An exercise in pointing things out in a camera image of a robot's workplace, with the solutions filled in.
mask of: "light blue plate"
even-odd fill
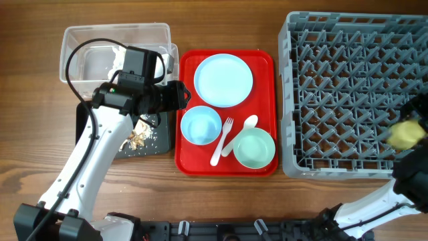
[[[196,93],[206,103],[226,108],[247,98],[253,88],[253,74],[240,58],[216,54],[199,64],[194,84]]]

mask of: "plastic fork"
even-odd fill
[[[217,145],[217,148],[215,149],[214,154],[211,157],[211,160],[209,162],[213,167],[215,167],[217,164],[219,164],[221,150],[223,148],[223,144],[225,142],[227,134],[232,129],[232,125],[233,125],[233,119],[230,117],[227,118],[225,124],[223,125],[223,129],[222,129],[223,134],[221,134],[219,144]]]

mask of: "white spoon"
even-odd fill
[[[243,123],[243,128],[242,128],[242,130],[241,131],[243,131],[243,130],[246,130],[246,129],[250,129],[250,128],[254,128],[255,126],[256,126],[256,124],[257,124],[257,121],[259,120],[259,118],[254,114],[254,115],[252,115],[252,116],[250,116],[250,117],[248,117],[245,121],[244,121],[244,123]],[[223,156],[223,157],[227,157],[228,156],[228,154],[230,154],[230,152],[233,150],[233,143],[235,142],[235,138],[236,137],[234,137],[233,139],[232,139],[232,141],[230,141],[229,142],[229,144],[227,144],[226,146],[225,146],[225,148],[223,148],[223,150],[221,151],[221,155]]]

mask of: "green bowl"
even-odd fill
[[[275,143],[269,133],[259,128],[251,128],[236,136],[233,153],[243,166],[260,169],[269,165],[274,158]]]

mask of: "light blue bowl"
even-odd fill
[[[208,106],[195,106],[185,113],[180,127],[181,133],[190,143],[206,145],[220,135],[221,118]]]

